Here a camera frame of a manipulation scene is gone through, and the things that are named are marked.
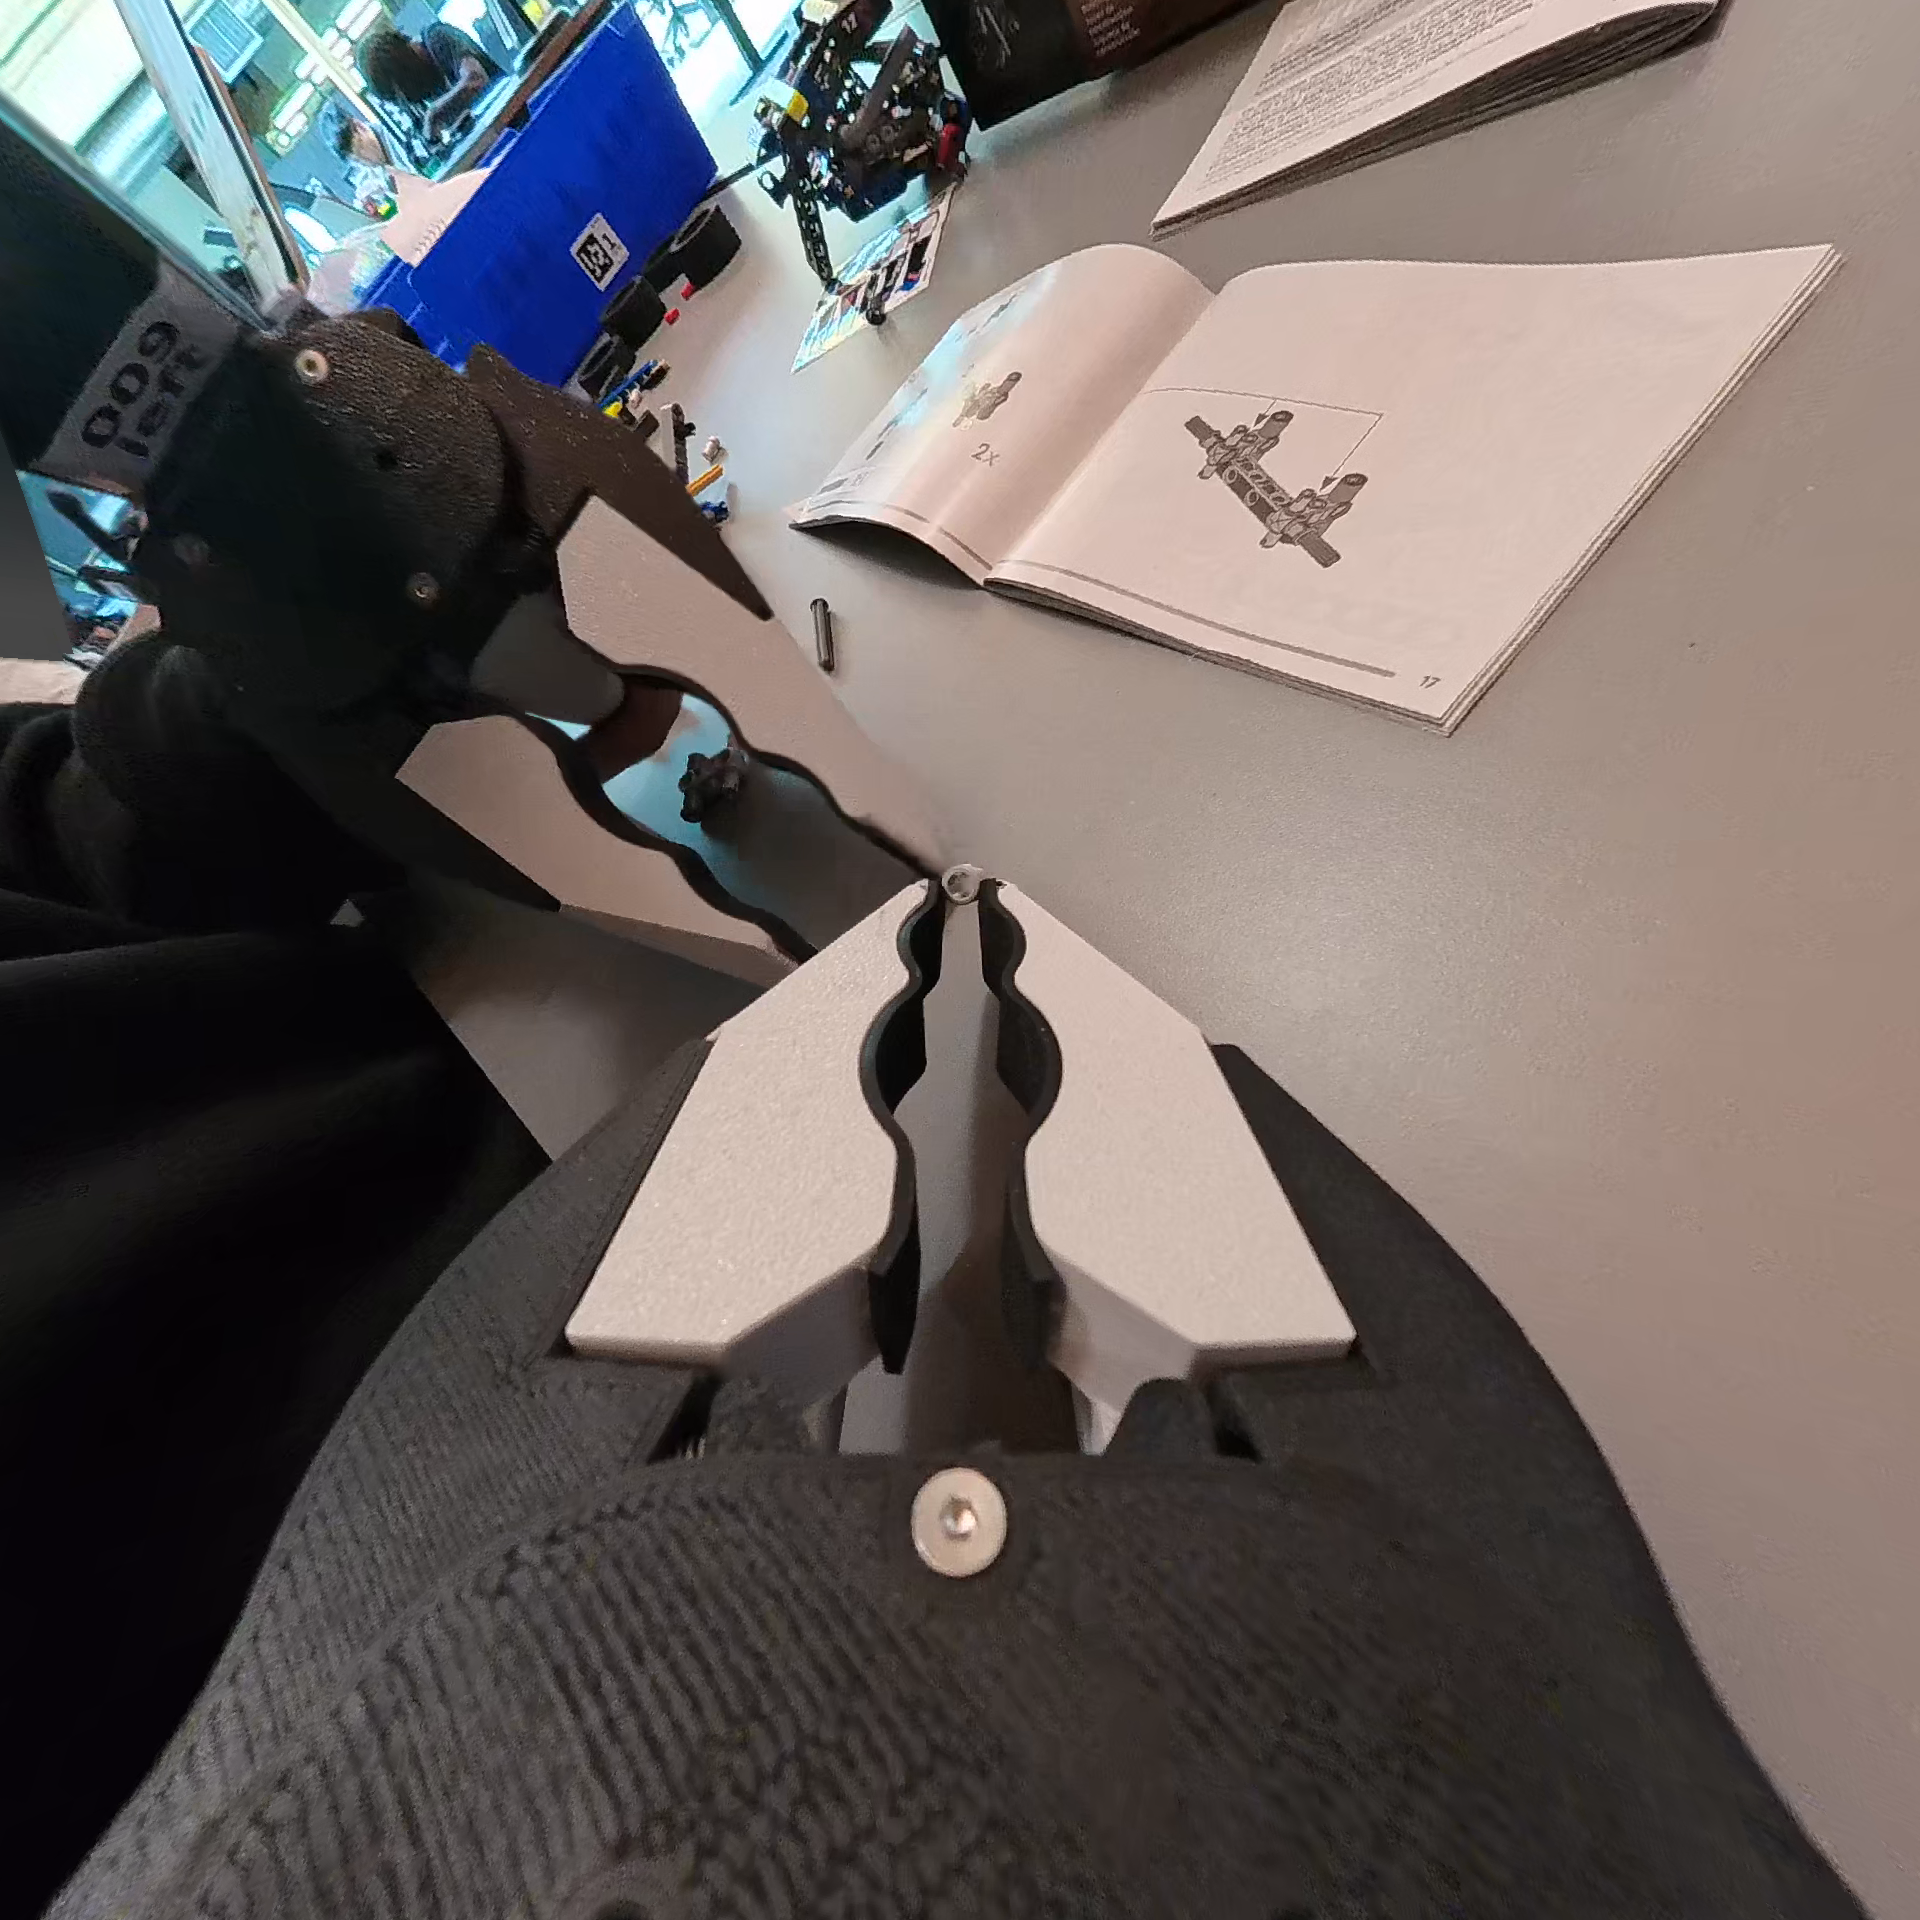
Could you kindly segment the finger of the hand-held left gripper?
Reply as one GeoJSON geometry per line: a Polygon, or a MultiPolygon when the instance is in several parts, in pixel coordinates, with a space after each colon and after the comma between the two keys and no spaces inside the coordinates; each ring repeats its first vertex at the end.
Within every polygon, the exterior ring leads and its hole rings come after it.
{"type": "Polygon", "coordinates": [[[431,727],[397,782],[568,918],[693,964],[800,964],[813,945],[726,896],[687,848],[618,814],[584,744],[533,715],[431,727]]]}
{"type": "Polygon", "coordinates": [[[669,783],[689,728],[714,715],[752,766],[804,779],[874,845],[924,872],[950,865],[924,783],[872,743],[781,620],[749,611],[592,495],[560,539],[558,584],[501,616],[471,662],[471,687],[580,739],[616,703],[621,678],[684,689],[672,739],[646,758],[669,766],[669,783]]]}

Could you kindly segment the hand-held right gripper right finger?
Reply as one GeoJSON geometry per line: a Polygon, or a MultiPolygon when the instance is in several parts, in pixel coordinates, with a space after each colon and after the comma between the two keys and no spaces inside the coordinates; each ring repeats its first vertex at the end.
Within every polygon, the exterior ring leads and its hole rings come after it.
{"type": "Polygon", "coordinates": [[[1201,1030],[1029,893],[975,896],[1006,1177],[1001,1303],[1061,1374],[1342,1357],[1353,1321],[1201,1030]]]}

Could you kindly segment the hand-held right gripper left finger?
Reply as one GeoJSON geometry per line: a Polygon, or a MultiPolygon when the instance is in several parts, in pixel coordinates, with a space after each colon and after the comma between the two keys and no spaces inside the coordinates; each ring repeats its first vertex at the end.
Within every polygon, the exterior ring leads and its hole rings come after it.
{"type": "Polygon", "coordinates": [[[720,1379],[900,1374],[921,1297],[914,1147],[938,886],[919,880],[711,1036],[565,1328],[720,1379]]]}

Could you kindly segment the person's left forearm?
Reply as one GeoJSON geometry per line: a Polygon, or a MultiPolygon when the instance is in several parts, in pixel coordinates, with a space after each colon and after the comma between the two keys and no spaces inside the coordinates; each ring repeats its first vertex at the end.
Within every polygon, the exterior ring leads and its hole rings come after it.
{"type": "Polygon", "coordinates": [[[233,723],[201,654],[146,638],[87,675],[4,661],[2,736],[4,1000],[109,952],[241,943],[440,1021],[377,934],[337,926],[400,871],[233,723]]]}

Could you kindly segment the small blue lego assembly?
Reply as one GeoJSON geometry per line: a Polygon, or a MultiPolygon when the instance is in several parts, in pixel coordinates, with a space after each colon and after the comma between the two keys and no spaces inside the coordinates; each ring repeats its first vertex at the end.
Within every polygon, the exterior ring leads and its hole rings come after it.
{"type": "Polygon", "coordinates": [[[696,444],[696,423],[677,399],[664,407],[663,431],[669,433],[666,455],[687,500],[708,523],[726,523],[730,518],[726,459],[720,463],[706,461],[703,444],[696,444]]]}

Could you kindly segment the lego sticker sheet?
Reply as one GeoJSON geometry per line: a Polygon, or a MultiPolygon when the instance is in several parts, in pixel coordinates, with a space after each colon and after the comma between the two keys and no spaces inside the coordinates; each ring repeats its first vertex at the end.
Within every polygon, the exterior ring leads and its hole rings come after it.
{"type": "Polygon", "coordinates": [[[790,361],[792,373],[810,367],[838,344],[877,329],[863,321],[858,312],[874,289],[882,289],[888,300],[887,319],[896,305],[925,289],[960,192],[960,184],[948,184],[936,198],[903,214],[853,253],[810,305],[790,361]]]}

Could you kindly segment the blue lego vehicle chassis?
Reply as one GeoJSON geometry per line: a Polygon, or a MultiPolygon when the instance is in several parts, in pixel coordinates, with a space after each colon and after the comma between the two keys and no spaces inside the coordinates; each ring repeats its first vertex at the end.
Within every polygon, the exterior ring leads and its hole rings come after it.
{"type": "Polygon", "coordinates": [[[916,181],[966,166],[970,107],[948,87],[941,48],[888,1],[800,1],[792,39],[756,97],[754,179],[788,207],[817,283],[837,283],[824,217],[853,223],[916,181]]]}

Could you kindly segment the open lego instruction booklet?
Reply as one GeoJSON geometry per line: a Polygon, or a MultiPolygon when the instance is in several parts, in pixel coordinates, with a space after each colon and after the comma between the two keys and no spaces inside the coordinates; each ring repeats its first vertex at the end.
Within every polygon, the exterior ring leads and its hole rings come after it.
{"type": "Polygon", "coordinates": [[[1449,734],[1837,272],[1830,244],[1087,246],[957,318],[788,523],[1449,734]]]}

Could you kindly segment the black lego set box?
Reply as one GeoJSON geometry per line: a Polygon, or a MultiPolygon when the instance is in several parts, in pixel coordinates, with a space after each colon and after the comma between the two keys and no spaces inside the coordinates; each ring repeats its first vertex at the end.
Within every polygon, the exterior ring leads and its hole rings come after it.
{"type": "Polygon", "coordinates": [[[1158,57],[1245,1],[924,1],[981,127],[1158,57]]]}

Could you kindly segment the person's left hand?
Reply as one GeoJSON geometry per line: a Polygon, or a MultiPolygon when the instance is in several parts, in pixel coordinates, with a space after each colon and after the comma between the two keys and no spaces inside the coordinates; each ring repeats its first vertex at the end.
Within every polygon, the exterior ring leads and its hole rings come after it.
{"type": "Polygon", "coordinates": [[[680,720],[684,689],[656,678],[621,678],[615,705],[588,731],[578,747],[597,783],[607,783],[633,766],[656,756],[680,720]]]}

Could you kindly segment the white paper sheet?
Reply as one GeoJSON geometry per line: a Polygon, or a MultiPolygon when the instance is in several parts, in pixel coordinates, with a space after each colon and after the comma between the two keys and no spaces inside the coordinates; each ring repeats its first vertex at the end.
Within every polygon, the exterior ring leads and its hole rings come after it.
{"type": "Polygon", "coordinates": [[[377,223],[377,243],[406,268],[417,268],[458,220],[478,190],[488,181],[486,164],[464,174],[428,181],[405,172],[393,174],[393,214],[377,223]]]}

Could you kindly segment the standing display board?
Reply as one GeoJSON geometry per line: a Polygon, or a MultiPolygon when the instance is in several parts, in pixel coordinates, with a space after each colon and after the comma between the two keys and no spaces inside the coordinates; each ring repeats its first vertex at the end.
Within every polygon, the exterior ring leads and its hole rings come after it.
{"type": "Polygon", "coordinates": [[[218,67],[191,40],[173,4],[117,1],[114,8],[231,230],[256,309],[270,319],[280,318],[303,300],[308,268],[218,67]]]}

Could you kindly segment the blue plastic bin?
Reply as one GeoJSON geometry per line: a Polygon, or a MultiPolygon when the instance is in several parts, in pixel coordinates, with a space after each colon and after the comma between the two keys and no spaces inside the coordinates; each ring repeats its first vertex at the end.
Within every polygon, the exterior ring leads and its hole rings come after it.
{"type": "Polygon", "coordinates": [[[486,344],[558,388],[600,336],[607,300],[714,174],[649,31],[618,7],[497,142],[422,262],[388,262],[358,303],[396,312],[452,367],[486,344]]]}

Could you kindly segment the person's black clothing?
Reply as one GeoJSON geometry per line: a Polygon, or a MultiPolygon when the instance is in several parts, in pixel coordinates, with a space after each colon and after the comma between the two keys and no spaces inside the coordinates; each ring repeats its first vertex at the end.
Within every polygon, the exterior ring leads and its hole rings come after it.
{"type": "Polygon", "coordinates": [[[4,893],[4,1916],[111,1824],[372,1357],[543,1163],[372,932],[4,893]]]}

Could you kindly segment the white paper leaflet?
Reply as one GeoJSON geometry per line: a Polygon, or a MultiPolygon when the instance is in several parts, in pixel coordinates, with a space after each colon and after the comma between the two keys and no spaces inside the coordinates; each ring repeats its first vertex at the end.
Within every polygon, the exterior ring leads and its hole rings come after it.
{"type": "Polygon", "coordinates": [[[1694,40],[1717,1],[1285,4],[1151,220],[1225,207],[1609,80],[1694,40]]]}

